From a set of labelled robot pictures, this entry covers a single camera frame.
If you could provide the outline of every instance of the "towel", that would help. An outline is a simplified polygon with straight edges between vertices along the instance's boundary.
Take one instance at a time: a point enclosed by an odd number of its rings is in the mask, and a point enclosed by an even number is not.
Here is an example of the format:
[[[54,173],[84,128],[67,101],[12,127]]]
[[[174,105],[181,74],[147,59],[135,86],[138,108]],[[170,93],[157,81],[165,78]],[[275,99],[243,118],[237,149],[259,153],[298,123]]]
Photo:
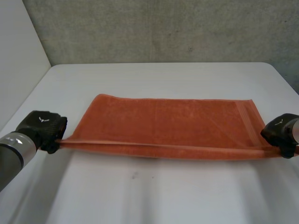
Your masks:
[[[134,99],[98,95],[61,147],[95,153],[191,159],[279,157],[260,135],[252,100]]]

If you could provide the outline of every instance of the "white table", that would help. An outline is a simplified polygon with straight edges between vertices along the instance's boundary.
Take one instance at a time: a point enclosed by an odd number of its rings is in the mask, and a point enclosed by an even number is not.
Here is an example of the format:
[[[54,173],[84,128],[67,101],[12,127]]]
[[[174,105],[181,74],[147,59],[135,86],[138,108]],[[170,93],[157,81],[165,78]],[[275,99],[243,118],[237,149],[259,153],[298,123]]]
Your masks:
[[[253,99],[267,123],[299,114],[299,96],[265,63],[54,66],[0,136],[32,110],[68,118],[93,98]],[[0,223],[280,224],[299,222],[299,159],[179,161],[38,152],[0,194]]]

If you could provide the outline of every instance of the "wall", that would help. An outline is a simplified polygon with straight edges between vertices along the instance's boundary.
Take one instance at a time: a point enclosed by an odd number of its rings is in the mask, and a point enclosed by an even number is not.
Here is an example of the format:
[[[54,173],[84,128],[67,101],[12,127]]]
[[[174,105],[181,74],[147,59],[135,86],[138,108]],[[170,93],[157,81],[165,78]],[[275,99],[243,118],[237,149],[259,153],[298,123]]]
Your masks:
[[[49,69],[22,1],[0,0],[0,130]]]
[[[299,91],[297,0],[23,0],[52,65],[266,62]]]

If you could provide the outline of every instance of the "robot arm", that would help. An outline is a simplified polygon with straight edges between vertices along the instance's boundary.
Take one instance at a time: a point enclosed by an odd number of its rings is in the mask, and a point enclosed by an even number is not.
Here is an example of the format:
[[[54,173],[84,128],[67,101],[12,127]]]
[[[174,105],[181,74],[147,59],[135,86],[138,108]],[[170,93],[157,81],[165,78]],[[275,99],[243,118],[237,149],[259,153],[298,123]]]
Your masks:
[[[0,191],[35,156],[36,151],[49,154],[59,149],[56,140],[62,139],[67,118],[57,113],[31,112],[17,127],[0,139]]]

